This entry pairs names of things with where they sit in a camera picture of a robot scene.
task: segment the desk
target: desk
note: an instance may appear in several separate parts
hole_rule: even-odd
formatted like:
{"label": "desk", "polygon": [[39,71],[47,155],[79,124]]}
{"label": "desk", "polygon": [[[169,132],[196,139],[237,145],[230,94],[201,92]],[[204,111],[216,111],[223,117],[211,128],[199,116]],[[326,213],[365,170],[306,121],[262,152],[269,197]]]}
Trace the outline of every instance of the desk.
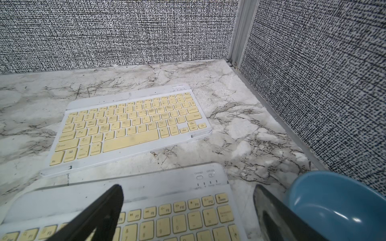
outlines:
{"label": "desk", "polygon": [[[51,179],[39,176],[69,102],[164,84],[190,85],[211,136]],[[21,194],[40,187],[143,174],[209,161],[228,174],[247,235],[259,240],[252,193],[282,199],[316,170],[224,60],[103,67],[0,76],[0,220]]]}

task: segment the yellow key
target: yellow key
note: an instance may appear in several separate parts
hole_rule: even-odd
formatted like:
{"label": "yellow key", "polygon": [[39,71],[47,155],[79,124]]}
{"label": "yellow key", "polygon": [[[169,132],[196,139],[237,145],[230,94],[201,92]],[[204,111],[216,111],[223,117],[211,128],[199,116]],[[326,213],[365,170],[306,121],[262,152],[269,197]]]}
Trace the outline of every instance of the yellow key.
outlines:
{"label": "yellow key", "polygon": [[200,211],[188,213],[188,223],[189,223],[189,229],[190,230],[202,228]]}
{"label": "yellow key", "polygon": [[108,131],[105,133],[105,137],[103,138],[105,141],[114,138],[114,131]]}
{"label": "yellow key", "polygon": [[126,128],[130,126],[130,120],[122,121],[122,128]]}
{"label": "yellow key", "polygon": [[163,204],[158,207],[158,214],[160,216],[171,214],[171,204]]}
{"label": "yellow key", "polygon": [[62,132],[64,133],[64,132],[72,131],[74,129],[74,127],[75,127],[75,124],[65,125]]}
{"label": "yellow key", "polygon": [[156,110],[157,110],[157,113],[162,113],[162,112],[165,112],[165,107],[160,106],[160,107],[157,107]]}
{"label": "yellow key", "polygon": [[68,117],[68,118],[66,119],[66,125],[67,125],[67,124],[71,124],[71,123],[72,123],[72,119],[73,119],[73,117]]}
{"label": "yellow key", "polygon": [[155,114],[151,116],[151,121],[157,121],[157,120],[160,120],[159,114]]}
{"label": "yellow key", "polygon": [[174,109],[181,109],[182,108],[182,105],[180,103],[177,103],[177,104],[174,104]]}
{"label": "yellow key", "polygon": [[53,166],[53,165],[56,165],[56,164],[59,164],[62,162],[62,159],[63,159],[63,155],[64,155],[64,151],[61,151],[61,152],[55,152],[52,156],[51,156],[51,161],[49,163],[50,166]]}
{"label": "yellow key", "polygon": [[119,129],[115,131],[115,137],[123,137],[126,135],[126,129]]}
{"label": "yellow key", "polygon": [[169,104],[175,104],[175,103],[177,103],[176,98],[169,99]]}
{"label": "yellow key", "polygon": [[107,117],[102,117],[98,119],[98,126],[104,125],[107,123]]}
{"label": "yellow key", "polygon": [[198,198],[188,200],[188,208],[195,209],[201,207],[200,200]]}
{"label": "yellow key", "polygon": [[142,105],[141,105],[141,104],[136,104],[136,105],[134,106],[134,110],[135,110],[135,111],[142,110]]}
{"label": "yellow key", "polygon": [[182,212],[186,210],[185,201],[173,203],[174,212]]}
{"label": "yellow key", "polygon": [[133,112],[133,106],[128,106],[125,108],[125,113]]}
{"label": "yellow key", "polygon": [[212,241],[212,235],[209,230],[197,233],[197,241]]}
{"label": "yellow key", "polygon": [[183,107],[183,108],[188,108],[188,107],[190,107],[189,102],[182,102],[182,107]]}
{"label": "yellow key", "polygon": [[83,129],[86,127],[86,122],[85,121],[82,121],[82,122],[79,122],[75,125],[75,130],[80,130],[80,129]]}
{"label": "yellow key", "polygon": [[93,137],[93,143],[101,142],[103,140],[103,133],[93,135],[92,137]]}
{"label": "yellow key", "polygon": [[90,156],[99,154],[102,150],[102,143],[96,143],[91,146]]}
{"label": "yellow key", "polygon": [[212,226],[218,224],[216,210],[214,208],[206,209],[202,211],[204,216],[205,226]]}
{"label": "yellow key", "polygon": [[188,112],[186,111],[186,109],[181,109],[181,110],[178,110],[178,113],[180,115],[186,115]]}
{"label": "yellow key", "polygon": [[175,136],[175,135],[178,135],[179,132],[178,132],[178,127],[175,125],[175,126],[171,126],[169,127],[169,130],[170,130],[170,134],[172,136]]}
{"label": "yellow key", "polygon": [[120,114],[120,115],[118,116],[118,120],[119,120],[119,121],[127,120],[127,114]]}
{"label": "yellow key", "polygon": [[170,235],[170,218],[161,218],[156,222],[157,237]]}
{"label": "yellow key", "polygon": [[116,130],[120,128],[120,122],[114,122],[111,124],[110,130]]}
{"label": "yellow key", "polygon": [[93,119],[93,120],[90,120],[88,122],[86,122],[86,127],[89,128],[89,127],[92,127],[92,126],[96,126],[97,122],[96,119]]}
{"label": "yellow key", "polygon": [[187,114],[185,116],[186,120],[187,121],[192,121],[192,120],[198,120],[198,119],[201,119],[202,116],[200,113],[193,113],[193,114]]}
{"label": "yellow key", "polygon": [[198,108],[196,106],[186,108],[189,114],[198,112]]}
{"label": "yellow key", "polygon": [[157,207],[147,207],[144,209],[144,218],[151,218],[157,215]]}
{"label": "yellow key", "polygon": [[38,231],[39,231],[38,228],[29,229],[29,230],[24,231],[21,234],[19,241],[34,241]]}
{"label": "yellow key", "polygon": [[169,136],[169,131],[167,127],[159,129],[159,134],[161,135],[161,138],[165,138]]}
{"label": "yellow key", "polygon": [[99,132],[105,132],[110,130],[110,124],[101,125]]}
{"label": "yellow key", "polygon": [[141,210],[133,210],[127,214],[127,221],[133,222],[141,219]]}
{"label": "yellow key", "polygon": [[90,150],[90,145],[80,147],[78,150],[78,159],[87,157],[89,150]]}
{"label": "yellow key", "polygon": [[161,114],[161,119],[168,119],[169,118],[169,112],[165,112]]}
{"label": "yellow key", "polygon": [[173,233],[182,233],[186,231],[185,215],[173,216]]}
{"label": "yellow key", "polygon": [[62,141],[74,139],[75,134],[76,134],[76,131],[65,132],[60,135],[59,141],[62,142]]}
{"label": "yellow key", "polygon": [[154,238],[154,221],[143,222],[139,225],[139,241]]}
{"label": "yellow key", "polygon": [[3,236],[2,241],[16,241],[19,232],[7,233]]}
{"label": "yellow key", "polygon": [[91,142],[91,136],[80,138],[79,146],[88,145]]}
{"label": "yellow key", "polygon": [[125,217],[126,217],[126,213],[125,212],[120,213],[119,214],[119,218],[118,218],[118,224],[124,223],[125,222]]}
{"label": "yellow key", "polygon": [[86,114],[83,120],[88,121],[94,119],[94,113]]}
{"label": "yellow key", "polygon": [[184,123],[185,122],[185,118],[183,116],[179,116],[179,117],[177,117],[177,122],[178,122],[178,124]]}
{"label": "yellow key", "polygon": [[95,135],[99,131],[99,126],[88,128],[88,135]]}
{"label": "yellow key", "polygon": [[118,116],[117,115],[113,115],[113,116],[110,116],[108,118],[108,122],[109,123],[117,122],[117,120],[118,120]]}
{"label": "yellow key", "polygon": [[228,230],[232,241],[240,241],[239,230],[235,224],[229,225]]}
{"label": "yellow key", "polygon": [[233,221],[233,213],[232,209],[230,209],[229,205],[217,207],[218,217],[220,218],[220,222],[230,222]]}
{"label": "yellow key", "polygon": [[137,240],[137,224],[127,225],[123,228],[122,241]]}
{"label": "yellow key", "polygon": [[66,154],[64,156],[63,162],[70,162],[75,160],[76,152],[78,151],[78,148],[72,148],[66,151]]}
{"label": "yellow key", "polygon": [[150,122],[150,116],[142,117],[142,123],[149,123]]}
{"label": "yellow key", "polygon": [[202,197],[202,206],[207,207],[215,203],[213,196]]}
{"label": "yellow key", "polygon": [[150,142],[157,139],[159,139],[158,131],[151,130],[143,133],[132,134],[132,135],[117,138],[117,139],[107,140],[103,145],[103,152],[109,152],[109,151],[113,151],[113,150],[117,150],[125,147],[130,147],[130,146],[138,145],[145,142]]}
{"label": "yellow key", "polygon": [[126,128],[126,130],[127,130],[127,135],[132,135],[132,134],[137,133],[137,129],[136,129],[135,126],[134,127],[130,127],[130,128]]}
{"label": "yellow key", "polygon": [[185,133],[185,132],[188,132],[189,130],[188,130],[188,128],[187,127],[184,127],[184,128],[181,128],[180,130],[179,130],[179,132],[182,134],[182,133]]}
{"label": "yellow key", "polygon": [[112,116],[114,114],[114,110],[108,110],[105,113],[105,116]]}
{"label": "yellow key", "polygon": [[198,128],[205,128],[207,125],[206,125],[206,123],[201,123],[201,124],[198,124]]}
{"label": "yellow key", "polygon": [[228,238],[226,227],[213,229],[213,237],[215,238],[215,241],[230,241]]}
{"label": "yellow key", "polygon": [[85,137],[86,135],[87,135],[87,129],[82,129],[76,133],[76,138]]}
{"label": "yellow key", "polygon": [[142,124],[138,126],[138,133],[147,131],[146,124]]}
{"label": "yellow key", "polygon": [[132,120],[133,126],[141,124],[141,118],[135,118]]}
{"label": "yellow key", "polygon": [[63,151],[65,149],[70,149],[70,148],[77,147],[78,143],[79,143],[79,139],[77,139],[77,138],[72,139],[72,140],[67,140],[67,141],[59,142],[56,145],[55,151],[58,152],[58,151]]}
{"label": "yellow key", "polygon": [[216,201],[218,204],[227,202],[228,201],[228,195],[226,193],[220,193],[216,195]]}
{"label": "yellow key", "polygon": [[158,127],[159,128],[162,128],[162,127],[165,127],[166,126],[166,120],[161,120],[158,122]]}
{"label": "yellow key", "polygon": [[57,227],[57,225],[44,227],[40,232],[38,239],[45,239],[51,237],[52,235],[54,235]]}

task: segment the keyboard key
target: keyboard key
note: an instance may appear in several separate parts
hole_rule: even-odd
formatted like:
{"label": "keyboard key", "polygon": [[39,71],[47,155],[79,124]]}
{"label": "keyboard key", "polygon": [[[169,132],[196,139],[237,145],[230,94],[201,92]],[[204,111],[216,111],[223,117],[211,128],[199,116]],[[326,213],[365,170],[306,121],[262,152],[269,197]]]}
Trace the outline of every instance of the keyboard key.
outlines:
{"label": "keyboard key", "polygon": [[215,203],[213,196],[206,196],[202,198],[202,206],[207,207]]}
{"label": "keyboard key", "polygon": [[173,203],[174,212],[182,212],[186,210],[185,201]]}
{"label": "keyboard key", "polygon": [[185,215],[173,216],[173,233],[182,233],[186,231],[186,220]]}
{"label": "keyboard key", "polygon": [[38,231],[39,231],[38,228],[29,229],[29,230],[24,231],[21,234],[19,241],[34,241]]}
{"label": "keyboard key", "polygon": [[158,131],[151,130],[126,137],[121,137],[119,139],[107,140],[103,145],[103,152],[109,152],[120,148],[130,147],[133,145],[150,142],[157,139],[159,139]]}
{"label": "keyboard key", "polygon": [[160,216],[171,214],[171,204],[163,204],[158,207],[158,214]]}
{"label": "keyboard key", "polygon": [[188,208],[195,209],[201,207],[200,200],[198,198],[188,200]]}
{"label": "keyboard key", "polygon": [[218,204],[227,202],[228,201],[228,195],[226,193],[220,193],[216,195],[216,201]]}
{"label": "keyboard key", "polygon": [[215,238],[215,241],[230,241],[226,227],[213,229],[213,237]]}
{"label": "keyboard key", "polygon": [[122,241],[137,240],[137,224],[127,225],[123,228]]}
{"label": "keyboard key", "polygon": [[54,235],[57,225],[47,226],[42,229],[42,231],[39,234],[38,239],[46,239]]}
{"label": "keyboard key", "polygon": [[63,155],[64,155],[64,151],[61,151],[61,152],[55,152],[52,156],[51,156],[51,161],[49,163],[50,166],[53,166],[53,165],[56,165],[56,164],[59,164],[62,162],[62,159],[63,159]]}
{"label": "keyboard key", "polygon": [[232,241],[240,241],[239,230],[235,224],[229,225],[228,230]]}
{"label": "keyboard key", "polygon": [[170,235],[170,218],[161,218],[156,222],[157,237],[164,237]]}
{"label": "keyboard key", "polygon": [[209,227],[218,224],[216,210],[214,208],[203,210],[202,215],[204,216],[205,226]]}
{"label": "keyboard key", "polygon": [[127,215],[127,221],[128,222],[138,221],[140,219],[141,219],[141,210],[140,209],[130,211]]}
{"label": "keyboard key", "polygon": [[154,238],[154,221],[143,222],[139,225],[139,241]]}
{"label": "keyboard key", "polygon": [[188,223],[190,230],[202,228],[200,211],[188,213]]}

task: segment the keyboard frame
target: keyboard frame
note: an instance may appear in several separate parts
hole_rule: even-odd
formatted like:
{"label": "keyboard frame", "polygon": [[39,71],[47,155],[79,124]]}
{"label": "keyboard frame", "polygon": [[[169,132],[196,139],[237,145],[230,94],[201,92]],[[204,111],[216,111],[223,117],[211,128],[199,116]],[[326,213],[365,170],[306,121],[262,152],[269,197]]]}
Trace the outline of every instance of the keyboard frame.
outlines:
{"label": "keyboard frame", "polygon": [[[202,119],[196,120],[197,124],[205,123],[207,126],[202,129],[198,129],[195,131],[188,131],[186,133],[180,133],[175,136],[169,136],[167,138],[161,138],[159,134],[159,139],[134,145],[131,147],[126,147],[110,152],[88,156],[82,159],[75,159],[70,162],[61,162],[60,164],[50,166],[51,157],[55,152],[55,147],[59,142],[60,135],[62,134],[62,130],[65,126],[66,119],[68,115],[72,112],[79,112],[82,110],[89,110],[92,108],[100,108],[113,104],[127,103],[137,100],[144,99],[153,99],[156,97],[162,97],[170,94],[178,94],[178,93],[186,93],[189,92],[196,103],[199,113],[202,115]],[[178,129],[183,127],[188,127],[187,122],[177,124]],[[118,161],[124,158],[129,158],[138,154],[147,153],[163,148],[167,148],[173,145],[185,143],[191,140],[196,140],[200,138],[204,138],[209,136],[212,133],[212,127],[210,126],[209,121],[207,120],[196,96],[193,94],[189,85],[186,83],[179,84],[171,84],[159,87],[153,87],[148,89],[140,89],[130,92],[123,92],[117,94],[110,94],[105,96],[96,96],[91,98],[84,98],[80,100],[75,100],[69,103],[67,106],[67,110],[64,113],[63,120],[58,128],[58,132],[55,136],[54,142],[51,146],[51,149],[47,155],[45,160],[46,168],[40,171],[40,175],[43,177],[55,177],[59,175],[64,175],[72,172],[76,172],[79,170],[83,170],[89,167],[94,167],[98,165],[102,165],[109,162]]]}

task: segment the keyboard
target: keyboard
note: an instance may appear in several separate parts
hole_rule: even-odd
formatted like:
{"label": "keyboard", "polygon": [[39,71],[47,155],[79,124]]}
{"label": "keyboard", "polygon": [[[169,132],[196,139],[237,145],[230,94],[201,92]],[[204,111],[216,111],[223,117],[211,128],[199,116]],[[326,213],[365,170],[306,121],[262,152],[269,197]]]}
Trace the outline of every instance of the keyboard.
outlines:
{"label": "keyboard", "polygon": [[0,237],[49,238],[114,184],[124,193],[114,241],[247,240],[226,173],[218,163],[26,193],[9,209]]}
{"label": "keyboard", "polygon": [[207,137],[187,84],[72,101],[40,174],[53,177]]}

